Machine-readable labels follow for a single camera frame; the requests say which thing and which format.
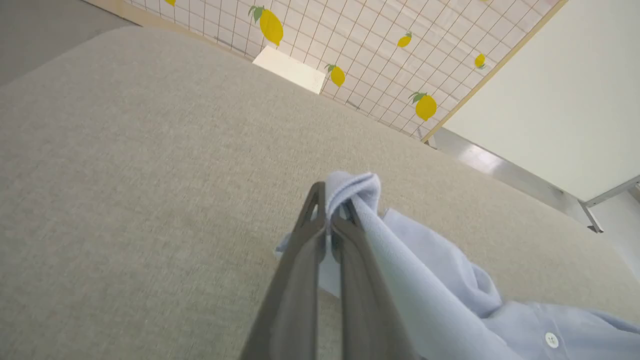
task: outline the light blue shirt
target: light blue shirt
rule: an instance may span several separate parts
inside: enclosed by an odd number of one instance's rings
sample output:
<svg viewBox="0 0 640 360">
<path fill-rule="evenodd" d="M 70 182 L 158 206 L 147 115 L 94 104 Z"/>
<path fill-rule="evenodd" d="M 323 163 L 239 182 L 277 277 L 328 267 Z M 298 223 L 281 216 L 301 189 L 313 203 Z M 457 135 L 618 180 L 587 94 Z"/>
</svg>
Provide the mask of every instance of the light blue shirt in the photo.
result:
<svg viewBox="0 0 640 360">
<path fill-rule="evenodd" d="M 389 209 L 377 216 L 380 180 L 334 172 L 328 217 L 352 199 L 416 351 L 429 360 L 638 360 L 640 327 L 569 306 L 503 302 L 490 276 L 428 227 Z M 286 247 L 287 238 L 276 253 Z M 339 296 L 339 269 L 321 264 L 320 286 Z"/>
</svg>

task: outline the wire grid panel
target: wire grid panel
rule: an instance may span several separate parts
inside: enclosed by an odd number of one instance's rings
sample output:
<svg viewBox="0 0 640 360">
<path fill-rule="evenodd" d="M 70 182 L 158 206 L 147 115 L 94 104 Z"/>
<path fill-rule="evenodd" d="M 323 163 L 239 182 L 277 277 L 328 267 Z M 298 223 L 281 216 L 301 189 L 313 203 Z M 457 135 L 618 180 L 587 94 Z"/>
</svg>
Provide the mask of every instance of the wire grid panel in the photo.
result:
<svg viewBox="0 0 640 360">
<path fill-rule="evenodd" d="M 344 73 L 321 94 L 421 139 L 503 59 L 557 0 L 130 0 L 254 59 L 272 46 L 305 64 Z M 250 13 L 264 7 L 282 25 L 279 44 Z M 410 32 L 408 44 L 400 39 Z M 484 65 L 476 59 L 484 55 Z M 415 92 L 435 100 L 423 120 Z"/>
</svg>

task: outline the lemon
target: lemon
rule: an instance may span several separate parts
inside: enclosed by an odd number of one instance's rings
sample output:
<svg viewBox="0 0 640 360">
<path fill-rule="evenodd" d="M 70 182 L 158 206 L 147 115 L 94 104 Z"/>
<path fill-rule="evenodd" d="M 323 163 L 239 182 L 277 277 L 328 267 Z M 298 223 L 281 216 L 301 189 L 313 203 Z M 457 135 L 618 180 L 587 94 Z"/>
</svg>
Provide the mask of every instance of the lemon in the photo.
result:
<svg viewBox="0 0 640 360">
<path fill-rule="evenodd" d="M 409 31 L 407 34 L 401 37 L 400 40 L 398 40 L 398 46 L 405 47 L 409 45 L 410 42 L 411 42 L 411 31 Z"/>
<path fill-rule="evenodd" d="M 480 54 L 476 58 L 476 67 L 479 69 L 484 69 L 484 54 Z"/>
<path fill-rule="evenodd" d="M 342 84 L 344 84 L 344 71 L 342 71 L 339 66 L 336 66 L 336 64 L 327 64 L 325 67 L 331 72 L 331 80 L 333 83 L 338 85 L 338 87 L 342 86 Z"/>
<path fill-rule="evenodd" d="M 413 97 L 413 102 L 418 102 L 418 105 L 415 106 L 415 113 L 420 119 L 427 121 L 436 113 L 438 105 L 430 95 L 424 92 L 414 92 L 409 97 Z"/>
<path fill-rule="evenodd" d="M 252 6 L 247 15 L 251 15 L 252 12 L 255 22 L 260 20 L 260 30 L 262 30 L 264 37 L 276 44 L 276 46 L 280 46 L 280 41 L 282 40 L 282 24 L 280 20 L 278 20 L 278 17 L 271 11 L 265 9 L 264 6 Z"/>
</svg>

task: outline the gray fabric cushion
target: gray fabric cushion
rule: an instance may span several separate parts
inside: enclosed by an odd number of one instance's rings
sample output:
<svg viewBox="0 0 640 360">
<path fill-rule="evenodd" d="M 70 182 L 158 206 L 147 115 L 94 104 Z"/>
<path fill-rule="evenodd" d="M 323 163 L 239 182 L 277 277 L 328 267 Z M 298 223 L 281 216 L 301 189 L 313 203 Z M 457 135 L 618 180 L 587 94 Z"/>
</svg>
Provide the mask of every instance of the gray fabric cushion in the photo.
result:
<svg viewBox="0 0 640 360">
<path fill-rule="evenodd" d="M 615 251 L 540 202 L 204 42 L 100 35 L 0 88 L 0 358 L 234 359 L 310 185 L 372 171 L 509 299 L 639 321 Z M 339 303 L 321 294 L 321 355 Z"/>
</svg>

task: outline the shirt button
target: shirt button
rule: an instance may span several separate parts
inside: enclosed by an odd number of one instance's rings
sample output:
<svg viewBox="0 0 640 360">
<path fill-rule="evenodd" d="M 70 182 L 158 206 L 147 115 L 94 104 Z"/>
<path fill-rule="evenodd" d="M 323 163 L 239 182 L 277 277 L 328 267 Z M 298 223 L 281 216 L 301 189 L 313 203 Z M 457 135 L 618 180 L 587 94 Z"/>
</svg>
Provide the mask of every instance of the shirt button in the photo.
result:
<svg viewBox="0 0 640 360">
<path fill-rule="evenodd" d="M 560 345 L 560 342 L 558 342 L 558 338 L 553 332 L 546 333 L 545 340 L 547 341 L 547 345 L 549 345 L 550 348 L 557 348 Z"/>
</svg>

